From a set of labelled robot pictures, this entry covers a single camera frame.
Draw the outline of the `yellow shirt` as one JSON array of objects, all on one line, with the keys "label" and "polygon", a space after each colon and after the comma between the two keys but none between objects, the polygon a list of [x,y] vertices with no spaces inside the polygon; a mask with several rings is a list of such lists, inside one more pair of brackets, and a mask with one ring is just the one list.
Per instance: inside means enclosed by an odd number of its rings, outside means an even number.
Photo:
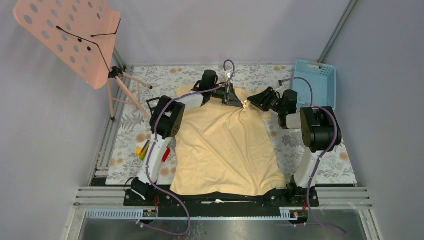
[{"label": "yellow shirt", "polygon": [[211,99],[186,111],[175,136],[177,166],[171,190],[178,195],[214,192],[261,196],[286,186],[266,123],[270,112]]}]

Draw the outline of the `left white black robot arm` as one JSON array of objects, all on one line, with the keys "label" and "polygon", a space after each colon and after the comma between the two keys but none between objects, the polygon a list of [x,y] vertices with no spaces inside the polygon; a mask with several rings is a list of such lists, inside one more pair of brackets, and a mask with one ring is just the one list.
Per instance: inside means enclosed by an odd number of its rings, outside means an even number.
[{"label": "left white black robot arm", "polygon": [[155,200],[155,187],[162,159],[168,145],[180,130],[184,113],[194,108],[204,106],[211,98],[221,100],[229,107],[242,108],[231,79],[234,70],[225,71],[225,82],[218,83],[218,75],[213,70],[205,70],[200,81],[196,82],[189,93],[176,98],[166,95],[158,99],[150,120],[152,136],[142,168],[137,177],[131,182],[131,191],[136,199],[144,206]]}]

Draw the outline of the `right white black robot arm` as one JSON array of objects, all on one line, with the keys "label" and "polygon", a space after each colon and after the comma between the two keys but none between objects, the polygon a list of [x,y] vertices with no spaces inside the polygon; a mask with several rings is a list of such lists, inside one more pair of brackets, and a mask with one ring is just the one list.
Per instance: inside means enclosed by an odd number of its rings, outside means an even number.
[{"label": "right white black robot arm", "polygon": [[297,108],[298,93],[288,89],[282,95],[268,87],[263,92],[249,96],[247,100],[263,112],[270,110],[278,115],[283,129],[300,129],[305,150],[300,165],[283,192],[293,206],[310,199],[316,184],[321,159],[342,141],[342,134],[333,108],[310,106]]}]

